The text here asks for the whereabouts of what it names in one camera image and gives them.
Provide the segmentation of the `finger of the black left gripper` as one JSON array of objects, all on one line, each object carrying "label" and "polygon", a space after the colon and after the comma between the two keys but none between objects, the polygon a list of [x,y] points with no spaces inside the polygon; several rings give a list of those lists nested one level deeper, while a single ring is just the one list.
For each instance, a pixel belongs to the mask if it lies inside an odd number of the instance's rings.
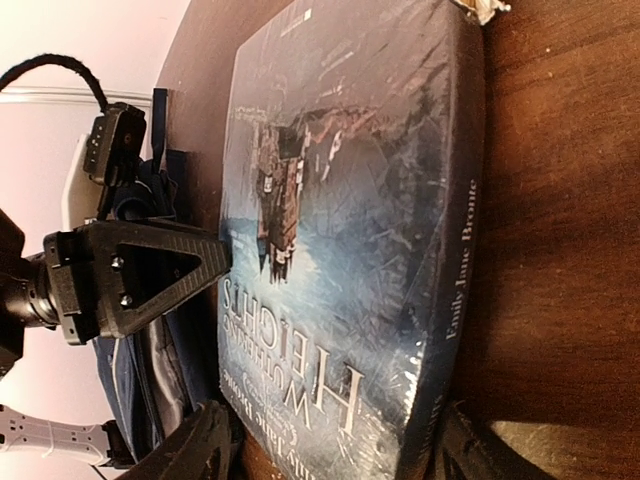
[{"label": "finger of the black left gripper", "polygon": [[174,310],[231,269],[226,243],[163,219],[94,221],[43,242],[65,340],[124,338]]}]

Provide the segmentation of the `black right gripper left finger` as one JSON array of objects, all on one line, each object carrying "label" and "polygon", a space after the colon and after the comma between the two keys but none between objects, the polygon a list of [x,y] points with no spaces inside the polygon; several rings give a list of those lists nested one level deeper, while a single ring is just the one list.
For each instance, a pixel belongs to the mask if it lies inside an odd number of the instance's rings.
[{"label": "black right gripper left finger", "polygon": [[227,479],[231,450],[228,411],[217,401],[207,401],[157,449],[119,479]]}]

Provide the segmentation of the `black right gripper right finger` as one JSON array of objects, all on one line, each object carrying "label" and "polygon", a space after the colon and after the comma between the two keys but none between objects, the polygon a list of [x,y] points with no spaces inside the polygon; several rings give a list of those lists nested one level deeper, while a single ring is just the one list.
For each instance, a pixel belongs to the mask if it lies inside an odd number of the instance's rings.
[{"label": "black right gripper right finger", "polygon": [[467,416],[460,402],[447,405],[436,439],[435,479],[553,479],[488,426]]}]

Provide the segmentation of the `navy blue backpack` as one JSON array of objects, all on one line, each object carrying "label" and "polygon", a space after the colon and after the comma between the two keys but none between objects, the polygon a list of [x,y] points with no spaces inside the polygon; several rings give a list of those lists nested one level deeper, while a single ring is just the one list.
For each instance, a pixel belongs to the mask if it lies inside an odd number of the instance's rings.
[{"label": "navy blue backpack", "polygon": [[[152,157],[140,162],[133,185],[117,191],[113,214],[118,220],[186,219],[171,178],[183,175],[186,155],[165,147],[167,107],[167,90],[155,89]],[[219,397],[217,354],[206,344],[213,332],[203,305],[192,298],[124,339],[93,340],[103,389],[135,461],[156,449],[200,404]]]}]

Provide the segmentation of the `dark Wuthering Heights book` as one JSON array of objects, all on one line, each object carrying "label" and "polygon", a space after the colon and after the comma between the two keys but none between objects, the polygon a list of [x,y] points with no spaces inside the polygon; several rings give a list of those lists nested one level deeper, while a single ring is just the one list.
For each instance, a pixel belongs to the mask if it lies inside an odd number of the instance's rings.
[{"label": "dark Wuthering Heights book", "polygon": [[484,152],[451,1],[296,1],[237,51],[220,387],[288,479],[419,479],[446,402]]}]

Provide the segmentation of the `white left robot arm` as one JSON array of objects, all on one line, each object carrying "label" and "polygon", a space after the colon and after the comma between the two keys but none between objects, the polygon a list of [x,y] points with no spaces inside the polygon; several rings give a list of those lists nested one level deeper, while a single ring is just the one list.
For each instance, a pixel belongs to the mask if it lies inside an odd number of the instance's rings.
[{"label": "white left robot arm", "polygon": [[73,425],[1,410],[3,452],[67,456],[127,479],[223,479],[237,444],[229,410],[207,389],[200,325],[190,301],[226,275],[228,246],[178,223],[162,167],[167,94],[154,117],[110,102],[79,60],[41,54],[3,74],[73,71],[100,109],[68,178],[65,228],[23,255],[25,237],[1,219],[1,370],[22,358],[30,328],[92,345],[113,418]]}]

